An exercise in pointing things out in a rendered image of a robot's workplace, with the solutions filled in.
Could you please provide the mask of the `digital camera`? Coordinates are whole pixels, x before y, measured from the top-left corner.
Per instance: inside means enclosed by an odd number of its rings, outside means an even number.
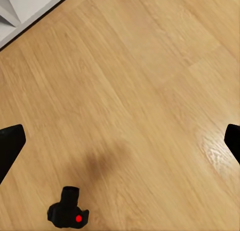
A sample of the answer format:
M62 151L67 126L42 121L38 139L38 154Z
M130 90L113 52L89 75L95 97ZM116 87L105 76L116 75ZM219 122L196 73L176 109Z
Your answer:
M57 228L82 229L89 219L89 210L81 211L78 205L79 188L66 186L62 189L60 202L51 205L47 220Z

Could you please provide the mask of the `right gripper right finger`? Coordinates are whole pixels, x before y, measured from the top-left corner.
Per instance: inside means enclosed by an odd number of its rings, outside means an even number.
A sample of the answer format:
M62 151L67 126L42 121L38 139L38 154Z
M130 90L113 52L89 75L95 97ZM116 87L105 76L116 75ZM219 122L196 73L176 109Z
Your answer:
M224 142L230 149L234 157L240 164L240 126L235 124L229 124L227 126Z

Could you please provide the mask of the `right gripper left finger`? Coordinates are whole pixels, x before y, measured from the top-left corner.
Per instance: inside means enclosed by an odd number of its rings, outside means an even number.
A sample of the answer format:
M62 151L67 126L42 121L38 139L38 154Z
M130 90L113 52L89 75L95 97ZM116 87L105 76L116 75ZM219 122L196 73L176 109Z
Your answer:
M0 184L26 144L22 124L0 129Z

